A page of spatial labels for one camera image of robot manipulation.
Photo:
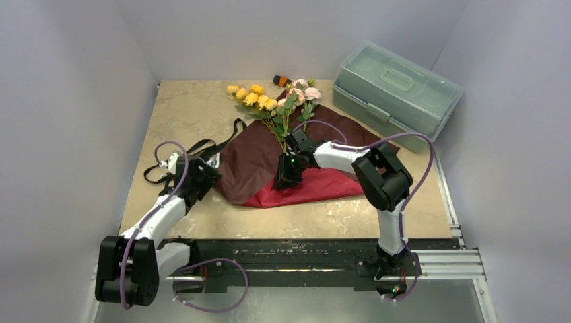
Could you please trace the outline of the dark red wrapping paper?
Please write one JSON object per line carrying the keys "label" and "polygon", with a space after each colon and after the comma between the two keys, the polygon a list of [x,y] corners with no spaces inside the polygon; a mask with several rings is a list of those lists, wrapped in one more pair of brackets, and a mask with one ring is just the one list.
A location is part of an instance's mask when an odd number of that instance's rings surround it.
{"label": "dark red wrapping paper", "polygon": [[272,208],[361,196],[357,178],[334,169],[306,168],[283,157],[271,131],[248,125],[220,153],[221,178],[215,189],[236,206]]}

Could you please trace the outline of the peach fake rose stem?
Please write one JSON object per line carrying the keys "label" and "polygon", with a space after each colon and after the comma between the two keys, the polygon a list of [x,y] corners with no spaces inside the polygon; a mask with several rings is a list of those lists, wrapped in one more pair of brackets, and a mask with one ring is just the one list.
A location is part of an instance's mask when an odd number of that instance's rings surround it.
{"label": "peach fake rose stem", "polygon": [[277,102],[277,107],[271,111],[271,121],[278,135],[284,137],[289,132],[290,116],[305,101],[306,95],[303,85],[295,85],[286,92],[285,98]]}

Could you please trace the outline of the pink fake rose stem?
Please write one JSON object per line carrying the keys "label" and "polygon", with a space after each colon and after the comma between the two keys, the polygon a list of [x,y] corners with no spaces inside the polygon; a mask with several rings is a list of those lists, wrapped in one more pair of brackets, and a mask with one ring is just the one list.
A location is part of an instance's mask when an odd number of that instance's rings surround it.
{"label": "pink fake rose stem", "polygon": [[318,106],[322,93],[315,87],[315,79],[297,79],[292,82],[290,89],[297,93],[295,106],[300,108],[300,115],[297,118],[300,123],[309,121],[315,115],[315,108]]}

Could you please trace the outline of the yellow fake flower stem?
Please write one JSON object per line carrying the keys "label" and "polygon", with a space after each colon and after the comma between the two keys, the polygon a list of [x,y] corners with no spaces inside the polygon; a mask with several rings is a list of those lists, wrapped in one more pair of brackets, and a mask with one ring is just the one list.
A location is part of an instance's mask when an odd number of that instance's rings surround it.
{"label": "yellow fake flower stem", "polygon": [[278,141],[281,150],[286,152],[285,114],[279,112],[280,105],[275,98],[267,96],[264,88],[256,84],[252,85],[250,89],[238,85],[229,85],[226,87],[226,93],[230,100],[236,102],[234,106],[237,111],[266,126]]}

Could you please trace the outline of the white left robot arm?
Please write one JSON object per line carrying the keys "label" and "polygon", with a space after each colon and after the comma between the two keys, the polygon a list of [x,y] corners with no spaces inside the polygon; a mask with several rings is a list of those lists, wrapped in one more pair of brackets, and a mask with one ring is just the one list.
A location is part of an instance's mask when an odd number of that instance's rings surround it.
{"label": "white left robot arm", "polygon": [[159,166],[168,172],[159,180],[164,188],[153,207],[133,227],[100,244],[94,289],[99,302],[148,306],[166,277],[200,269],[196,242],[165,237],[220,179],[220,155],[192,155],[185,170],[182,153],[175,151]]}

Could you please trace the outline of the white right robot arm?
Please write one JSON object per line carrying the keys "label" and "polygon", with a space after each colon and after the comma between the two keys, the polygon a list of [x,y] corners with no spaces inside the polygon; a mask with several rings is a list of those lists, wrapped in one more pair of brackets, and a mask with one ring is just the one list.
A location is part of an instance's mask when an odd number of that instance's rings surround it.
{"label": "white right robot arm", "polygon": [[303,130],[292,131],[285,142],[288,148],[279,157],[273,189],[284,190],[300,184],[302,172],[308,168],[353,174],[367,201],[377,210],[380,237],[374,263],[376,278],[400,274],[409,254],[403,206],[413,178],[393,149],[386,143],[367,148],[314,141]]}

